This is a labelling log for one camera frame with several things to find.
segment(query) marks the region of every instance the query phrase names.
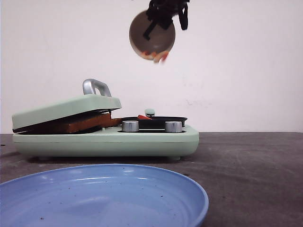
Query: white wall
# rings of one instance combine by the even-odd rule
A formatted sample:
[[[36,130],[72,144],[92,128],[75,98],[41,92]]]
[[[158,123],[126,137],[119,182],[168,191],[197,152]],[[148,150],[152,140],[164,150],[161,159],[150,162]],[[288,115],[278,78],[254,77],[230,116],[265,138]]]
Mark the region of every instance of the white wall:
[[[138,57],[132,19],[149,0],[2,0],[1,132],[11,115],[108,84],[114,117],[188,117],[199,131],[303,131],[303,1],[191,0],[163,65]]]

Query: blue bowl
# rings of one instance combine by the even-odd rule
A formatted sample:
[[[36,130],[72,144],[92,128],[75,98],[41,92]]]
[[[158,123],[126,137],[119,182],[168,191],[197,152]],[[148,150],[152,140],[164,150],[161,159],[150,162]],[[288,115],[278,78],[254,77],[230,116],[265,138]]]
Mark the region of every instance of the blue bowl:
[[[208,197],[192,179],[140,165],[89,165],[0,184],[4,227],[197,227]]]

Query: gray table surface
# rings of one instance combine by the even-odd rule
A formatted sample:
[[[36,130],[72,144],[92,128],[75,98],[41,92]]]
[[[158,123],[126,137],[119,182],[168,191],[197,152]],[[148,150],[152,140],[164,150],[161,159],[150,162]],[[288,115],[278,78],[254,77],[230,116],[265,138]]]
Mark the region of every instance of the gray table surface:
[[[51,169],[127,163],[170,169],[197,181],[210,206],[203,227],[303,226],[303,133],[201,133],[196,153],[163,157],[52,158],[19,154],[1,135],[1,182]]]

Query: black frying pan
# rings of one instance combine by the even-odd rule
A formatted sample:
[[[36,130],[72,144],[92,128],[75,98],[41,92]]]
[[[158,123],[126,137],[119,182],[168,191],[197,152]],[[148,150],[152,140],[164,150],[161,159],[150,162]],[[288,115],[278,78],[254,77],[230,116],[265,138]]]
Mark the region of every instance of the black frying pan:
[[[165,129],[165,122],[177,121],[182,122],[182,127],[185,126],[186,117],[150,117],[148,119],[138,119],[138,117],[125,117],[122,121],[138,121],[139,129]]]

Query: silver knob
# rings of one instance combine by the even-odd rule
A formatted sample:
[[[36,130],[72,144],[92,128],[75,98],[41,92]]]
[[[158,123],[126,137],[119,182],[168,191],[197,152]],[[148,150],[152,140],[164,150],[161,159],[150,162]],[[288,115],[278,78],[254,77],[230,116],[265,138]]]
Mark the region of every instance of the silver knob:
[[[165,122],[165,132],[182,132],[182,122]]]
[[[122,131],[123,132],[139,131],[139,122],[138,121],[123,121],[122,122]]]

